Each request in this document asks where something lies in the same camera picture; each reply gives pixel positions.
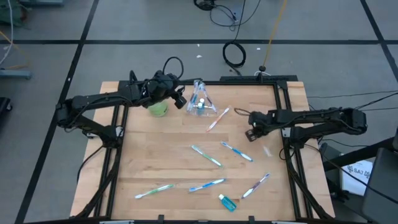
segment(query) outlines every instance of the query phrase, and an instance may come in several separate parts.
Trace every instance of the wooden tabletop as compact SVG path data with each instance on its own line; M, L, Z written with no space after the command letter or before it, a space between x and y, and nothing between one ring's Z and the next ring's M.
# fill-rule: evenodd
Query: wooden tabletop
M289 96L294 111L308 110L307 97L302 82L289 82ZM104 82L101 93L116 91L118 82ZM190 98L192 86L186 86L184 97ZM276 109L271 86L206 86L214 104L221 110L231 105L248 111ZM209 133L207 127L215 117L197 117L186 114L185 108L176 109L169 102L164 117L155 118L145 108L131 108L127 119L123 152L114 199L112 219L155 220L165 215L166 220L294 220L292 197L285 161L279 159L282 149L280 131L249 142L244 134L250 129L247 116L239 116L230 110ZM111 123L113 108L95 111L94 120ZM249 162L220 144L226 141L253 158ZM197 145L204 153L221 162L224 167L199 155L191 149ZM315 140L308 144L317 147ZM86 155L101 145L101 140L88 140ZM272 156L267 156L264 147ZM76 215L96 192L104 152L100 152L84 166L76 189L71 215ZM310 147L301 149L308 189L318 203L334 216L319 152ZM267 182L253 194L241 199L243 193L259 181L265 173L271 173ZM222 184L190 193L190 187L212 180L226 178ZM165 190L141 199L137 194L175 184ZM301 214L305 210L301 191L298 189ZM236 202L237 209L229 212L218 199L219 194ZM104 195L101 214L105 213L108 193Z

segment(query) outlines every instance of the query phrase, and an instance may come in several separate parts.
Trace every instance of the toothbrush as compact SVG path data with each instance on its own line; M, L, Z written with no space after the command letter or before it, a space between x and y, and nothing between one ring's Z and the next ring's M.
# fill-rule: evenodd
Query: toothbrush
M246 193L243 194L242 199L246 198L247 196L249 196L249 194L253 193L260 186L260 184L263 181L265 181L270 175L271 175L270 173L267 173L259 182L254 184L252 188L250 188Z
M158 189L150 190L150 191L148 191L148 192L146 192L146 193L144 193L144 194L136 195L135 198L136 198L136 199L139 199L139 198L142 198L142 197L145 196L145 195L154 194L154 193L156 193L156 192L160 192L160 191L162 191L162 190L166 190L166 189L169 189L169 188L172 188L172 187L174 187L174 184L165 185L165 186L163 186L163 187L159 187Z
M189 192L195 192L195 191L200 190L200 189L205 189L205 188L210 187L210 186L213 186L213 185L215 185L215 184L219 184L219 183L221 183L221 182L224 182L225 180L226 180L226 179L215 180L215 181L212 181L212 182L210 182L210 183L207 183L207 184L205 184L205 185L203 185L203 186L201 186L201 187L191 187L191 188L189 189Z
M228 147L228 148L232 149L234 152L238 153L239 155L241 155L241 157L247 159L248 161L253 162L253 160L248 155L246 155L245 153L235 149L234 147L231 147L227 142L223 142L222 141L221 144L223 146L225 146L225 147Z
M204 157L206 157L207 159L209 159L211 162L214 162L215 164L217 164L219 167L222 167L223 165L221 165L217 160L211 158L209 155L203 153L197 146L191 146L193 150L195 150L196 152L199 152L201 155L203 155Z
M206 132L209 132L212 128L214 128L214 126L216 126L217 122L224 116L224 114L226 114L229 111L229 107L227 107L224 112L218 116L218 118L216 119L215 122L213 122L213 124L211 124L209 126L209 128L206 130Z

